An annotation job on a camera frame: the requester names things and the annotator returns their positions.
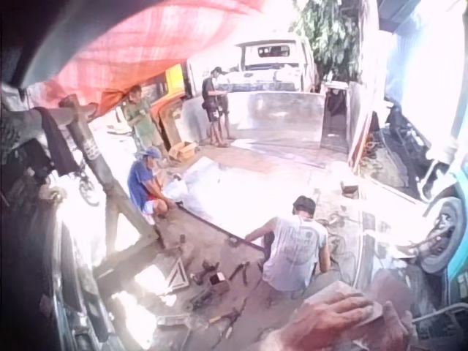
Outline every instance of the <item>man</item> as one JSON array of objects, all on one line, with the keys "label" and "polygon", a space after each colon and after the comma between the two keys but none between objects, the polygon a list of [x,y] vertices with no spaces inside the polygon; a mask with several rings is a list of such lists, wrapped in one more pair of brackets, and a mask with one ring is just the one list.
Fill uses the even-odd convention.
[{"label": "man", "polygon": [[127,103],[123,112],[128,125],[134,129],[136,137],[143,148],[152,146],[159,149],[164,159],[169,155],[162,141],[158,128],[151,118],[151,104],[146,98],[141,97],[141,86],[133,86],[130,89]]},{"label": "man", "polygon": [[[221,67],[216,67],[214,69],[214,78],[216,79],[216,83],[215,83],[216,90],[218,90],[218,87],[220,86],[227,87],[230,84],[229,79],[224,75]],[[221,111],[220,113],[221,116],[219,117],[219,122],[218,122],[219,134],[222,136],[221,117],[224,116],[224,127],[226,128],[226,137],[228,140],[233,140],[233,138],[230,135],[229,100],[227,98],[227,95],[218,96],[218,104],[219,104],[219,109]]]},{"label": "man", "polygon": [[292,205],[292,215],[271,219],[246,237],[264,237],[265,262],[260,264],[263,280],[281,292],[306,289],[317,261],[320,271],[330,269],[327,230],[313,220],[315,202],[300,196]]},{"label": "man", "polygon": [[132,202],[143,214],[153,216],[156,220],[176,207],[174,201],[162,194],[162,185],[154,176],[158,158],[160,155],[155,148],[144,151],[143,159],[135,161],[130,168],[127,180]]},{"label": "man", "polygon": [[228,145],[223,141],[222,136],[219,134],[219,106],[216,97],[226,95],[227,92],[214,90],[213,78],[215,74],[214,70],[211,71],[210,76],[202,83],[202,107],[206,110],[208,120],[210,122],[207,134],[210,137],[211,145],[226,148]]}]

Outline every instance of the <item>blue cap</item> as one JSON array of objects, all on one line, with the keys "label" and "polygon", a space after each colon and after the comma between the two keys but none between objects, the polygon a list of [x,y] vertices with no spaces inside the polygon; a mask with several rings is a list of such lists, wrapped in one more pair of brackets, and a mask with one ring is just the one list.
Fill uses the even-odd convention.
[{"label": "blue cap", "polygon": [[143,153],[143,156],[151,157],[152,159],[160,159],[161,154],[157,148],[147,148]]}]

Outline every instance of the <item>green shirt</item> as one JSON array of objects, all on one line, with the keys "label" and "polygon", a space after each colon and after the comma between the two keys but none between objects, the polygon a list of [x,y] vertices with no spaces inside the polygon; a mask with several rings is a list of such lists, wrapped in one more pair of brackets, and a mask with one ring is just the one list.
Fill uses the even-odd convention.
[{"label": "green shirt", "polygon": [[135,118],[143,116],[143,119],[134,125],[138,136],[152,135],[156,126],[151,119],[151,105],[146,98],[142,98],[137,104],[127,102],[123,108],[125,119],[130,122]]}]

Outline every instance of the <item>truck windshield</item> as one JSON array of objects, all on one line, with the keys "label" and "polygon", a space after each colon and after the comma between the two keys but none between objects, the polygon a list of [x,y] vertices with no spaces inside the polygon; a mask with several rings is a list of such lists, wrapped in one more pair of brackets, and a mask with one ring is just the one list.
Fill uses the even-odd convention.
[{"label": "truck windshield", "polygon": [[259,57],[288,57],[290,47],[288,45],[262,46],[258,48]]}]

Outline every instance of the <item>black shirt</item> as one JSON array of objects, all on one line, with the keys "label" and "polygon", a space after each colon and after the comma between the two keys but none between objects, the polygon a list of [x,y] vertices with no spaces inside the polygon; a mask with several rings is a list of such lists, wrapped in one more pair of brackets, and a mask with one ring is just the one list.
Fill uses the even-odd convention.
[{"label": "black shirt", "polygon": [[214,91],[213,78],[211,77],[206,78],[202,83],[202,97],[203,101],[205,102],[205,107],[207,109],[217,109],[218,102],[216,100],[216,97],[209,96],[209,91]]}]

